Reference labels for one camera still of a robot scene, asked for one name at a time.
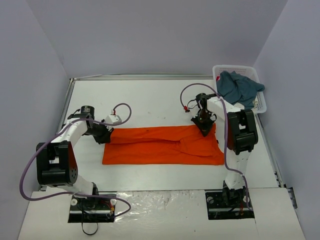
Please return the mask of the orange t shirt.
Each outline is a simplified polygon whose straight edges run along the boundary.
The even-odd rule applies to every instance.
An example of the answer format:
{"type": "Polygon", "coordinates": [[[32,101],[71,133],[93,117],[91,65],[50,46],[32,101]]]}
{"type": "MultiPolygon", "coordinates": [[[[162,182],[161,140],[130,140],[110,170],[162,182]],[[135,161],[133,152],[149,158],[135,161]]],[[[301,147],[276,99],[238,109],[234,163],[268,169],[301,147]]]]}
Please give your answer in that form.
{"type": "Polygon", "coordinates": [[[215,131],[203,136],[195,125],[117,128],[104,146],[102,164],[223,165],[215,131]]]}

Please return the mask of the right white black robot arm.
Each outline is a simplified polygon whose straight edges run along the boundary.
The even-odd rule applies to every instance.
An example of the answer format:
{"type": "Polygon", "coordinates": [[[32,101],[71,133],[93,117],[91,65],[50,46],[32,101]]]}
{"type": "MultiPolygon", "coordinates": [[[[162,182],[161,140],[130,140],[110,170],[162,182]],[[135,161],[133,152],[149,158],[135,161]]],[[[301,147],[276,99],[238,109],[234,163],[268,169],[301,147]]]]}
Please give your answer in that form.
{"type": "Polygon", "coordinates": [[[227,169],[222,187],[222,202],[232,207],[246,197],[249,202],[248,183],[245,178],[249,156],[258,143],[255,115],[250,109],[236,107],[216,94],[200,93],[195,97],[197,113],[191,121],[201,134],[209,135],[214,125],[212,117],[224,121],[223,162],[227,169]]]}

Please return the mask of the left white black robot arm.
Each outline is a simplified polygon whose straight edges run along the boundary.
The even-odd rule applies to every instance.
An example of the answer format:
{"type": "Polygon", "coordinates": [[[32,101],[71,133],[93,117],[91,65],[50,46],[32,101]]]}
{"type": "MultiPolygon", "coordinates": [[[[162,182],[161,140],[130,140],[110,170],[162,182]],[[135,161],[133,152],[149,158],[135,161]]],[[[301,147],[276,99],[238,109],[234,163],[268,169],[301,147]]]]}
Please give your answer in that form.
{"type": "Polygon", "coordinates": [[[95,123],[95,108],[84,105],[68,116],[59,136],[43,147],[36,157],[37,180],[40,185],[56,187],[72,194],[78,193],[82,203],[89,209],[97,208],[101,197],[95,183],[79,175],[74,147],[81,136],[92,136],[96,143],[111,141],[114,128],[110,124],[121,123],[121,118],[111,112],[105,119],[95,123]]]}

